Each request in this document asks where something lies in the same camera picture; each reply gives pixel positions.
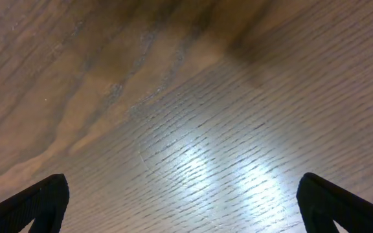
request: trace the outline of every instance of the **dark wood grain streak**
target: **dark wood grain streak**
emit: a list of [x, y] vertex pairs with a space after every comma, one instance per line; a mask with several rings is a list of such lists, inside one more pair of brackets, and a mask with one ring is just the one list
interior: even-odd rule
[[373, 202], [373, 1], [0, 0], [0, 201], [63, 232], [302, 232], [305, 172]]

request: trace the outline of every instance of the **brown wood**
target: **brown wood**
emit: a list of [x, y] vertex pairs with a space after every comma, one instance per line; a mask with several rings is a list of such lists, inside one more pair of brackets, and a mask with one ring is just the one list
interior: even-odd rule
[[0, 0], [0, 201], [62, 232], [300, 232], [315, 172], [373, 202], [373, 1]]

